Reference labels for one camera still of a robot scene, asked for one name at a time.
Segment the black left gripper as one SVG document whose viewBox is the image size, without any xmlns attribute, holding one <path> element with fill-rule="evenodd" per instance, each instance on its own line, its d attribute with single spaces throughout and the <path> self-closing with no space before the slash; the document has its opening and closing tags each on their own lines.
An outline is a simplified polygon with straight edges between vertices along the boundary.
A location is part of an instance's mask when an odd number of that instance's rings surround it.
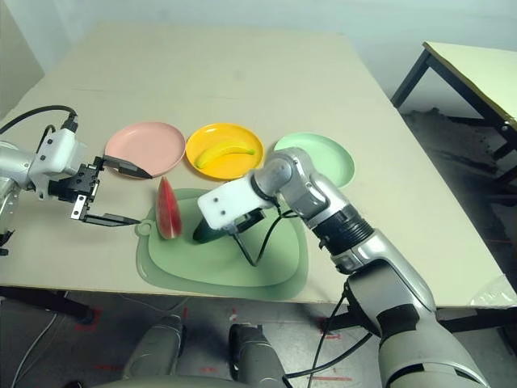
<svg viewBox="0 0 517 388">
<path fill-rule="evenodd" d="M 112 156 L 103 157 L 103 165 L 117 170 L 122 175 L 139 179 L 152 179 L 153 176 L 130 161 Z M 97 226 L 131 226 L 141 221 L 129 217 L 105 213 L 102 216 L 88 214 L 99 187 L 99 173 L 102 171 L 102 158 L 95 157 L 91 164 L 82 163 L 78 172 L 65 179 L 50 181 L 50 195 L 58 200 L 72 203 L 70 217 Z"/>
</svg>

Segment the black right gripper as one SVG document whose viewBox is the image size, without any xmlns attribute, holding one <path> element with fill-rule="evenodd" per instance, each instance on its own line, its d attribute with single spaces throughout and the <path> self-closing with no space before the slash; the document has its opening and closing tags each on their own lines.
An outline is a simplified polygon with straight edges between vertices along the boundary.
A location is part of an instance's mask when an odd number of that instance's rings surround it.
<svg viewBox="0 0 517 388">
<path fill-rule="evenodd" d="M 262 209 L 254 209 L 243 216 L 237 218 L 234 222 L 233 232 L 235 234 L 240 234 L 247 231 L 249 228 L 258 224 L 265 218 L 265 213 Z"/>
</svg>

